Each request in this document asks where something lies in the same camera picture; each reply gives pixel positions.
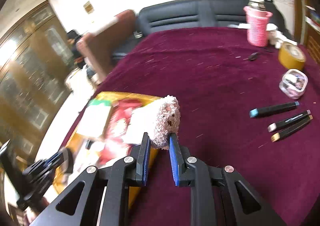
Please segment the black marker blue cap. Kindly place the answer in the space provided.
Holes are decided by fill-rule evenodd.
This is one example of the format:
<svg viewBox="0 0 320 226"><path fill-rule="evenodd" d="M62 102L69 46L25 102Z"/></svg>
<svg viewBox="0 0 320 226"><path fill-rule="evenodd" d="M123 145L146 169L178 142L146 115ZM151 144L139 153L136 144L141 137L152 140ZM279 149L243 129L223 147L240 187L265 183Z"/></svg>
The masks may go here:
<svg viewBox="0 0 320 226"><path fill-rule="evenodd" d="M293 110L293 109L297 108L298 106L299 106L299 102L295 101L295 102L288 102L288 103L280 104L280 105L255 108L249 112L249 117L250 118L266 117L269 115Z"/></svg>

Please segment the clear box of clips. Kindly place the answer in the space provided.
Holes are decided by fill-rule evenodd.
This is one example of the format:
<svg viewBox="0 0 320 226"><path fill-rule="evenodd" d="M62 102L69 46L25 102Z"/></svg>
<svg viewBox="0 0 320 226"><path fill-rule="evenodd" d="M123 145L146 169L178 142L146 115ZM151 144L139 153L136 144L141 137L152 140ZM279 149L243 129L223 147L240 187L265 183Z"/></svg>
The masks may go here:
<svg viewBox="0 0 320 226"><path fill-rule="evenodd" d="M280 90L289 98L297 100L305 92L308 77L297 69L289 69L281 78Z"/></svg>

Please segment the yellow tape roll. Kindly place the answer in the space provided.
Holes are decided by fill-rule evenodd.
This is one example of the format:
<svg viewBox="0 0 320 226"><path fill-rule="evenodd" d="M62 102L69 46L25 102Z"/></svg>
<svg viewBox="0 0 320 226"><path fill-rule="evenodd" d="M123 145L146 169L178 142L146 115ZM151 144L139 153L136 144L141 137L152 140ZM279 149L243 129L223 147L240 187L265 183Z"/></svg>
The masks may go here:
<svg viewBox="0 0 320 226"><path fill-rule="evenodd" d="M302 71L306 63L306 56L298 46L284 42L279 50L278 60L286 69Z"/></svg>

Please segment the wooden brick-pattern cabinet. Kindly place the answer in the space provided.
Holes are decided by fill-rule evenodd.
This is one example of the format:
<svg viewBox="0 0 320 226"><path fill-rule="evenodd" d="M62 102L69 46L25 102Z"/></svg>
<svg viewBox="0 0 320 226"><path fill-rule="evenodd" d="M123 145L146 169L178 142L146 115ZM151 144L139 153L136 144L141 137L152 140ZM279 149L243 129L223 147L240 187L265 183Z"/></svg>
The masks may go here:
<svg viewBox="0 0 320 226"><path fill-rule="evenodd" d="M312 16L317 13L311 0L294 0L294 38L306 48L308 55L319 65L319 23Z"/></svg>

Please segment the wooden glass wardrobe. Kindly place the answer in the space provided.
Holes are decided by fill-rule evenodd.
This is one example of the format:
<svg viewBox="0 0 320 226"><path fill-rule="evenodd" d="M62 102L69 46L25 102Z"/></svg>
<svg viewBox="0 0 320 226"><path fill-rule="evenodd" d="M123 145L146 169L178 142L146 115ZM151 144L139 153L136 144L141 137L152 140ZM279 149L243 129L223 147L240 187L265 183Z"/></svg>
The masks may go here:
<svg viewBox="0 0 320 226"><path fill-rule="evenodd" d="M32 162L70 91L73 69L67 34L45 1L1 38L1 143L12 141L18 161Z"/></svg>

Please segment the black marker yellow cap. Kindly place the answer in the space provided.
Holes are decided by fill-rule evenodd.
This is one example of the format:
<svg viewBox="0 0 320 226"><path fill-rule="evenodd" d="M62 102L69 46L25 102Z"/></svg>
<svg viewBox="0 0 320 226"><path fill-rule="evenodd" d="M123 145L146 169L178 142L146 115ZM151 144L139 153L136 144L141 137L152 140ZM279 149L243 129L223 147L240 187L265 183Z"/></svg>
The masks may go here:
<svg viewBox="0 0 320 226"><path fill-rule="evenodd" d="M301 121L298 121L294 125L291 125L288 128L285 128L282 131L274 134L271 137L271 141L276 142L276 141L279 141L279 140L282 140L282 139L289 137L290 135L296 133L297 131L301 130L306 125L308 125L312 119L313 119L313 116L308 115L306 118L302 119Z"/></svg>

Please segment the small wall plaque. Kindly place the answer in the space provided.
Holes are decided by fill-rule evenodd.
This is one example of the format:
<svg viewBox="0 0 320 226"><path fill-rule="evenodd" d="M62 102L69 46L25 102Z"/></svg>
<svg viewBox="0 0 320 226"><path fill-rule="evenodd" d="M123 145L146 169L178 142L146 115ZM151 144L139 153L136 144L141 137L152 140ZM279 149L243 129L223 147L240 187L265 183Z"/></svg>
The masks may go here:
<svg viewBox="0 0 320 226"><path fill-rule="evenodd" d="M92 4L89 1L84 4L84 9L85 9L87 14L91 14L94 11L94 8L93 8Z"/></svg>

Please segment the yellow storage tray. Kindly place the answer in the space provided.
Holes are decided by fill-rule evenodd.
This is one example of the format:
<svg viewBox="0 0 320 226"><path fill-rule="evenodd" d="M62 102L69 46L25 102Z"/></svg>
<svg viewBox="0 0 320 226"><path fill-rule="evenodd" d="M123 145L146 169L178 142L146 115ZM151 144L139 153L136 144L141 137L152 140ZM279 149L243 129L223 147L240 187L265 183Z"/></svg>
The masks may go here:
<svg viewBox="0 0 320 226"><path fill-rule="evenodd" d="M57 168L53 180L53 188L60 194L75 178L90 165L99 169L111 167L120 158L128 156L134 146L125 139L127 127L130 124L132 111L144 107L159 97L125 92L101 92L94 100L100 104L107 102L108 117L104 128L99 129L97 138L88 138L78 134L78 122L67 135L67 141L62 144L72 151L74 158L73 173L67 175L62 167Z"/></svg>

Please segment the pink plush toy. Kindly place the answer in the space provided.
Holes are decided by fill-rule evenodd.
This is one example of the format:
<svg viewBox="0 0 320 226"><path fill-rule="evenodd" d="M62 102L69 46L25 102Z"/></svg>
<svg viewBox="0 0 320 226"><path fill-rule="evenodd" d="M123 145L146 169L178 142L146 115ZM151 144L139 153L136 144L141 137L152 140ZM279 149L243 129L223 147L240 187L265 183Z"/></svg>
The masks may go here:
<svg viewBox="0 0 320 226"><path fill-rule="evenodd" d="M180 125L180 106L176 97L167 95L148 105L148 135L154 149L167 150L168 136L177 133Z"/></svg>

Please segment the white plush toy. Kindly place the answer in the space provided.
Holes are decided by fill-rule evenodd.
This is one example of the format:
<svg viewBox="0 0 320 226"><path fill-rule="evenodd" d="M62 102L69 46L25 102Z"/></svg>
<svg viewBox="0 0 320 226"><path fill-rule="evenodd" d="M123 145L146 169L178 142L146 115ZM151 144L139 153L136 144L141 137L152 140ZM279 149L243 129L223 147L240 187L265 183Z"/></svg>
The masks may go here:
<svg viewBox="0 0 320 226"><path fill-rule="evenodd" d="M280 49L284 42L287 42L294 46L297 45L296 41L287 38L281 31L278 30L278 27L273 23L267 24L266 31L270 44L273 45L276 49Z"/></svg>

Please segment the black marker pink cap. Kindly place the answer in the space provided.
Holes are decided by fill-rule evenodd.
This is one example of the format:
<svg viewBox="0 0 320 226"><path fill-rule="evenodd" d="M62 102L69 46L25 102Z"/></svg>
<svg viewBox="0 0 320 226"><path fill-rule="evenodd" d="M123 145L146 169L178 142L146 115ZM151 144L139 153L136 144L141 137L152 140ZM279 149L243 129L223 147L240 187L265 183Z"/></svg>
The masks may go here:
<svg viewBox="0 0 320 226"><path fill-rule="evenodd" d="M286 118L282 121L279 121L277 123L272 123L268 126L267 130L268 132L273 132L273 131L276 131L276 130L279 130L279 129L283 129L283 128L286 128L290 125L293 125L295 124L296 122L308 117L309 115L311 114L311 111L310 110L306 110L300 114L296 114L294 116L291 116L289 118Z"/></svg>

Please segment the maroon bed blanket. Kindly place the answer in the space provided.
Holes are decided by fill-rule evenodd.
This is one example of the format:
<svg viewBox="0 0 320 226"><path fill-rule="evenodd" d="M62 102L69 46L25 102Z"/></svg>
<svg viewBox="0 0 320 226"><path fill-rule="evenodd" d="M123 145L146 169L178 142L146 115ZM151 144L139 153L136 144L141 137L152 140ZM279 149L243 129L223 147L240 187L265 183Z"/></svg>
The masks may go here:
<svg viewBox="0 0 320 226"><path fill-rule="evenodd" d="M254 52L260 52L257 60L244 60ZM295 110L249 117L254 108L289 102L279 89L284 73L278 52L253 47L243 29L177 29L146 37L97 92L175 96L181 110L178 138L192 155L211 166L233 166L287 225L319 225L317 64L306 61L309 82ZM308 125L271 141L285 128L268 132L270 124L306 110L313 116Z"/></svg>

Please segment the small black clip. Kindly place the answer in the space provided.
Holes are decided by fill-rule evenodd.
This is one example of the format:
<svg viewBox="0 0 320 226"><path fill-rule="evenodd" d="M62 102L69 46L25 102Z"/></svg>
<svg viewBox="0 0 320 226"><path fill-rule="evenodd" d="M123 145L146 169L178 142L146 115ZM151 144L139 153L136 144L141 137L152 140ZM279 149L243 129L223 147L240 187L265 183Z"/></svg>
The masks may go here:
<svg viewBox="0 0 320 226"><path fill-rule="evenodd" d="M255 61L259 58L260 52L254 52L251 55L249 55L247 58L245 58L245 61Z"/></svg>

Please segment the seated person in black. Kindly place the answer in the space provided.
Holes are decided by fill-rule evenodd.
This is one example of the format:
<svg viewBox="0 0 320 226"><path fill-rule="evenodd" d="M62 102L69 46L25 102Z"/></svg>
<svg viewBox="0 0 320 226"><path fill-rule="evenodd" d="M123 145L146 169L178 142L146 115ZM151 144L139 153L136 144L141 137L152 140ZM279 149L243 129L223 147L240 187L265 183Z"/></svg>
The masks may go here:
<svg viewBox="0 0 320 226"><path fill-rule="evenodd" d="M82 36L79 35L77 31L71 30L67 33L67 37L67 41L71 45L71 52L73 54L74 64L80 69L83 69L83 67L85 66L85 58L76 47L76 43L82 38Z"/></svg>

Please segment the black leather sofa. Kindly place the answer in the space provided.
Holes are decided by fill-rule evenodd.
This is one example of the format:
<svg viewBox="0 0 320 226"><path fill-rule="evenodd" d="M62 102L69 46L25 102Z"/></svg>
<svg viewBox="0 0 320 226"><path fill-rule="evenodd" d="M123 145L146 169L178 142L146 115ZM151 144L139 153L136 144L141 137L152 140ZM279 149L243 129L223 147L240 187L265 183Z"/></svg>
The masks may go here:
<svg viewBox="0 0 320 226"><path fill-rule="evenodd" d="M145 7L135 20L135 30L114 50L116 65L148 35L164 30L195 27L227 27L246 22L248 0L175 0Z"/></svg>

